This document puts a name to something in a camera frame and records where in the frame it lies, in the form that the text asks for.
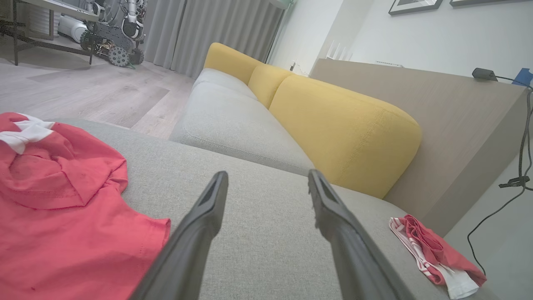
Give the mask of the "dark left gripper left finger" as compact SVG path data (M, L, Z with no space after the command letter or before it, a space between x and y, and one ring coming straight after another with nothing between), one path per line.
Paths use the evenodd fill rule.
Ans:
M222 226L228 185L227 172L213 175L130 299L198 299L208 251Z

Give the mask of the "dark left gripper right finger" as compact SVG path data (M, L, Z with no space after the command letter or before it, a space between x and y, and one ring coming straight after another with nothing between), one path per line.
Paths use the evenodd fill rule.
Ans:
M308 174L315 226L331 244L345 300L413 300L400 274L316 169Z

